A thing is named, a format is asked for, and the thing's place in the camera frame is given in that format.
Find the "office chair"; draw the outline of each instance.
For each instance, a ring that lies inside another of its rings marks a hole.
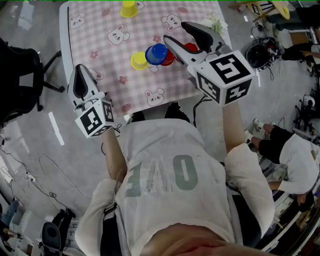
[[[8,46],[0,38],[0,128],[22,114],[29,113],[35,105],[41,111],[40,96],[43,87],[62,93],[63,86],[57,88],[44,81],[44,74],[57,57],[58,51],[44,66],[38,53],[34,49],[22,49]],[[20,77],[33,73],[33,83],[30,86],[20,86]]]

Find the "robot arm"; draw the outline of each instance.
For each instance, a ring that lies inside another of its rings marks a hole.
[[[247,95],[255,73],[244,56],[238,50],[232,51],[219,33],[206,26],[194,22],[182,22],[181,26],[193,36],[200,50],[191,52],[168,35],[163,36],[163,41],[187,66],[196,80],[195,87],[222,107]]]

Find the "table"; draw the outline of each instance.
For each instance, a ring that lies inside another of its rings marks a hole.
[[[230,8],[237,8],[241,5],[246,5],[250,11],[252,11],[258,17],[253,20],[256,22],[262,17],[268,15],[273,10],[278,10],[278,12],[287,20],[290,19],[290,13],[287,7],[282,1],[267,1],[268,3],[259,3],[260,1],[240,1],[236,3],[229,4]]]
[[[59,10],[61,52],[67,81],[77,64],[89,68],[101,91],[109,92],[121,117],[153,106],[202,94],[176,60],[169,66],[131,67],[132,54],[162,43],[169,35],[195,43],[182,21],[199,23],[214,13],[225,22],[216,1],[137,1],[138,14],[120,15],[121,1],[68,1]],[[228,31],[222,35],[231,47]]]

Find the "white shirt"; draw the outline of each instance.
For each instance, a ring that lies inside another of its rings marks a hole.
[[[320,44],[314,44],[311,46],[311,52],[320,54]],[[320,58],[313,57],[315,64],[320,64]]]
[[[139,256],[156,232],[176,223],[207,227],[234,243],[226,172],[247,201],[262,235],[269,228],[275,212],[272,193],[257,154],[246,144],[228,154],[224,168],[206,152],[197,129],[184,120],[130,123],[120,138],[128,171],[115,201],[121,216],[117,221],[121,219],[124,227],[119,231],[124,230],[131,255]],[[110,205],[114,186],[110,180],[99,184],[76,231],[77,244],[87,256],[99,254],[101,209]]]
[[[314,160],[311,151],[317,154]],[[279,161],[287,165],[288,181],[283,180],[279,190],[290,194],[304,194],[316,183],[319,175],[320,148],[294,134],[284,144]]]

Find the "yellow object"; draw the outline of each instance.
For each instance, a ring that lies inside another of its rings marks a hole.
[[[125,18],[132,18],[138,13],[138,8],[136,6],[136,1],[123,1],[120,14]]]
[[[138,51],[131,57],[131,66],[136,70],[144,70],[149,63],[146,60],[145,52]]]

